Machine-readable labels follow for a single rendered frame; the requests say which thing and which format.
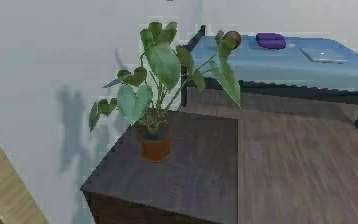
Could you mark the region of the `green house plant brown pot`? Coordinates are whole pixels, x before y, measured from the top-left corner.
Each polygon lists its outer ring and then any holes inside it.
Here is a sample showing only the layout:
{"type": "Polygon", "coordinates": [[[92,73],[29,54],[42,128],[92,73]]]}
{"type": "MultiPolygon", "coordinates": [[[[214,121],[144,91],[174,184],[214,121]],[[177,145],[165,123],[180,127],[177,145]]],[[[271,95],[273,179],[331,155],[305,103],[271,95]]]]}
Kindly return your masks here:
{"type": "Polygon", "coordinates": [[[120,70],[108,88],[119,87],[114,98],[102,98],[91,107],[89,127],[99,118],[117,110],[136,127],[143,157],[150,162],[165,160],[171,151],[172,125],[166,116],[170,109],[163,100],[170,92],[178,95],[192,82],[202,91],[206,87],[202,66],[196,66],[188,46],[174,47],[177,24],[154,21],[140,31],[143,53],[140,65],[132,71],[120,70]]]}

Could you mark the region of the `purple pillow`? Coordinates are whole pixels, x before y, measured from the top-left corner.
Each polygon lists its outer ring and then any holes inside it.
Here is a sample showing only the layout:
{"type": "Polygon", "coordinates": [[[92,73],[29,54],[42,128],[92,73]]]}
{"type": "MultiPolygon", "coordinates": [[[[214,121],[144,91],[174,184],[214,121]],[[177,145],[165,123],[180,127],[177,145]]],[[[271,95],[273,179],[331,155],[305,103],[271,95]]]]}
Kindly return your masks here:
{"type": "Polygon", "coordinates": [[[259,46],[267,49],[284,49],[286,41],[283,35],[277,33],[258,33],[255,37],[259,46]]]}

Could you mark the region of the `dark wooden cabinet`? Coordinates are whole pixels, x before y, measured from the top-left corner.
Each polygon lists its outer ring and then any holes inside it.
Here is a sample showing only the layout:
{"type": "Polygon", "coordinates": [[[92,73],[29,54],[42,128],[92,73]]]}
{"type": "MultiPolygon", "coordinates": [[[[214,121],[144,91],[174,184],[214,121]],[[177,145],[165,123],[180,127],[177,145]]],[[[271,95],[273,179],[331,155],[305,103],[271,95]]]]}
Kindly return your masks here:
{"type": "Polygon", "coordinates": [[[95,224],[238,224],[238,121],[171,112],[171,152],[143,158],[129,127],[82,185],[95,224]]]}

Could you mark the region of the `brown ball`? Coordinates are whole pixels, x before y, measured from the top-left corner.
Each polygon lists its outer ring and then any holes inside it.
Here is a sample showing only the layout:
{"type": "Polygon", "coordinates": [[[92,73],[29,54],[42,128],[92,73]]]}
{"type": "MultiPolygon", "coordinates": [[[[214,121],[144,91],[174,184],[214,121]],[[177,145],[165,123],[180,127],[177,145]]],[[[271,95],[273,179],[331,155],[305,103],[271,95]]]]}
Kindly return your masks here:
{"type": "Polygon", "coordinates": [[[241,44],[241,35],[237,31],[228,31],[224,37],[231,37],[235,40],[235,48],[241,44]]]}

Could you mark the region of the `blue bed black frame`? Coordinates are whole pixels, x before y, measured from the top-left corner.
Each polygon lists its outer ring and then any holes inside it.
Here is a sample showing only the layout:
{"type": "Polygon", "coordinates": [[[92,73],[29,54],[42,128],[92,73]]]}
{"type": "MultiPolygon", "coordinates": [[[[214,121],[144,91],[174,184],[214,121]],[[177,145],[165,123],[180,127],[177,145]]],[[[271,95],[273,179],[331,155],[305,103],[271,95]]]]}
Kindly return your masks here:
{"type": "MultiPolygon", "coordinates": [[[[284,49],[266,49],[254,36],[243,35],[228,56],[238,90],[270,96],[358,105],[358,53],[324,38],[287,37],[284,49]],[[347,63],[311,62],[301,48],[329,48],[347,63]]],[[[358,117],[354,122],[358,128],[358,117]]]]}

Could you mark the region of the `light wooden furniture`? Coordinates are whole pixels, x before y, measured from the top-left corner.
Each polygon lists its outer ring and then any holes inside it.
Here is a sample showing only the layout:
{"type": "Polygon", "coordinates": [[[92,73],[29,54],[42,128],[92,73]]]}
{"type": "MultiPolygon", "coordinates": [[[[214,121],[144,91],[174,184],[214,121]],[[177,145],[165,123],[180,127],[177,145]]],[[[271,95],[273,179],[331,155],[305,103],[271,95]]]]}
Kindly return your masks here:
{"type": "Polygon", "coordinates": [[[0,219],[4,224],[49,224],[1,146],[0,219]]]}

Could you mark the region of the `grey laptop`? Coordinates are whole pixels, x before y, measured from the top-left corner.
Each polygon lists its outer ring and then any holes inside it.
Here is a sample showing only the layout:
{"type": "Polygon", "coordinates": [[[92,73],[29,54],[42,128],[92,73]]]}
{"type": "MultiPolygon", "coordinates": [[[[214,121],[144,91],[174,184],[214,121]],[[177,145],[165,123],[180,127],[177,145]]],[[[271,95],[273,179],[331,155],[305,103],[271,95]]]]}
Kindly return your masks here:
{"type": "Polygon", "coordinates": [[[301,48],[300,51],[311,61],[320,63],[347,63],[348,59],[329,48],[301,48]]]}

